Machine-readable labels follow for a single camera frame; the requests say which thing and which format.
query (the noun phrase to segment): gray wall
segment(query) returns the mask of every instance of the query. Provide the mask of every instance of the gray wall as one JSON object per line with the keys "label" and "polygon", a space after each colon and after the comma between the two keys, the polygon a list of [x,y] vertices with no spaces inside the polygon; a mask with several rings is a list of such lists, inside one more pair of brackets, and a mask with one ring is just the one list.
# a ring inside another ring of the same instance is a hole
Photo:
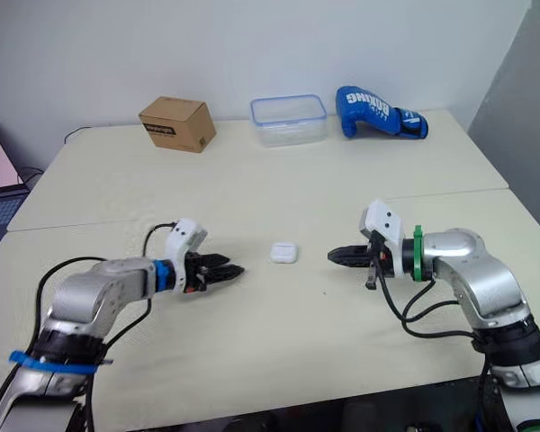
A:
{"label": "gray wall", "polygon": [[[540,0],[526,13],[469,134],[540,223]],[[519,232],[509,235],[519,241]]]}

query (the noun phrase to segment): boxing glove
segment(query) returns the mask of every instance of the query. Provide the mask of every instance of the boxing glove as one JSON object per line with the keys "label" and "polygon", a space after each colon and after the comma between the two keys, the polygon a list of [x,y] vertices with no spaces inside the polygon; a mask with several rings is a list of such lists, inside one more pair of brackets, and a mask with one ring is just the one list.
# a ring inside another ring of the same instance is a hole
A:
{"label": "boxing glove", "polygon": [[356,135],[356,122],[366,122],[379,131],[414,140],[428,135],[428,122],[422,115],[394,108],[377,95],[353,85],[338,89],[336,111],[348,138]]}

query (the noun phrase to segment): green ring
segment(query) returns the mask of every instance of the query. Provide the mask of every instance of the green ring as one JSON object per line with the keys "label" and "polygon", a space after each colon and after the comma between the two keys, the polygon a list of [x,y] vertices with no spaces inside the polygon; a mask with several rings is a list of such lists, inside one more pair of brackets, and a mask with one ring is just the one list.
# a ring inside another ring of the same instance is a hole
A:
{"label": "green ring", "polygon": [[416,225],[414,227],[414,280],[416,282],[422,281],[422,226]]}

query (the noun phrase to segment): white wall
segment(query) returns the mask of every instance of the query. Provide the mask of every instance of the white wall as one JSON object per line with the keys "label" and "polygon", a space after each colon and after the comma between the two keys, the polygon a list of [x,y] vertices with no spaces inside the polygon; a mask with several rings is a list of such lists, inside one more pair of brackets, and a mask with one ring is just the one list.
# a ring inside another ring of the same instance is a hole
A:
{"label": "white wall", "polygon": [[342,85],[467,127],[529,0],[0,0],[0,131],[46,166],[84,124],[158,95],[246,118],[259,96]]}

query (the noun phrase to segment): blue ring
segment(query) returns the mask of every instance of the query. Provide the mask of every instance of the blue ring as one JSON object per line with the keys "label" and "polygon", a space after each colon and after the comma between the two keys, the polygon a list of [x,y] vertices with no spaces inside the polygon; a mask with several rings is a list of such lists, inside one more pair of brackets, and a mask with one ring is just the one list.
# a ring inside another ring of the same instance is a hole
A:
{"label": "blue ring", "polygon": [[13,351],[8,359],[20,366],[34,369],[36,371],[53,372],[60,374],[77,374],[77,375],[94,375],[98,370],[96,364],[60,364],[60,363],[43,363],[39,360],[31,358],[22,351]]}
{"label": "blue ring", "polygon": [[154,261],[154,267],[156,268],[156,292],[159,293],[167,288],[167,280],[170,270],[160,260]]}

